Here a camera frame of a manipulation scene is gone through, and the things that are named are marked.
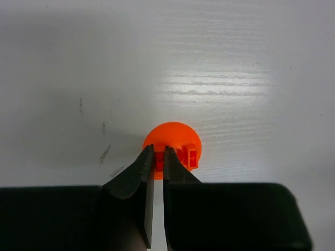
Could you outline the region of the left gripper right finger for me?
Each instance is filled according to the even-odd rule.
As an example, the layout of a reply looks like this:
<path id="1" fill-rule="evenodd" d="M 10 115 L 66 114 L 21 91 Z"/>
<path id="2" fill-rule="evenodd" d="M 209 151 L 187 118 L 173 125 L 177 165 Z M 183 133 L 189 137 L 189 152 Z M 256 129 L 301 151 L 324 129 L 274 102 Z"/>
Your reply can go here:
<path id="1" fill-rule="evenodd" d="M 294 195 L 277 183 L 204 183 L 167 147 L 163 167 L 168 250 L 312 250 Z"/>

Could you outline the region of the orange lego brick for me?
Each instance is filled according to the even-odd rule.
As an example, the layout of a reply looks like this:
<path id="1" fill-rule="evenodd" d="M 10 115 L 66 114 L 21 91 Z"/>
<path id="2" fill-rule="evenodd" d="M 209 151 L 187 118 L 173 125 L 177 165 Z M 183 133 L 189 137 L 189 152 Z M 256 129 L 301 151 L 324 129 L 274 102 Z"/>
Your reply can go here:
<path id="1" fill-rule="evenodd" d="M 163 179 L 163 153 L 171 147 L 177 154 L 180 163 L 189 171 L 199 167 L 202 154 L 202 143 L 197 132 L 181 122 L 166 122 L 150 131 L 144 140 L 143 147 L 154 146 L 154 179 Z"/>

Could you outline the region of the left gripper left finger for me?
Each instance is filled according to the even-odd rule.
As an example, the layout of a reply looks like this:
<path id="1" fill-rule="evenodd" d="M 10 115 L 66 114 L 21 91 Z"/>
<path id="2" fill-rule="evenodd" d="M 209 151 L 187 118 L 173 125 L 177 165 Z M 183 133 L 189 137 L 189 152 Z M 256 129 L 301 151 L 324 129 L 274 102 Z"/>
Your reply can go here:
<path id="1" fill-rule="evenodd" d="M 153 146 L 102 186 L 1 189 L 1 250 L 147 250 Z"/>

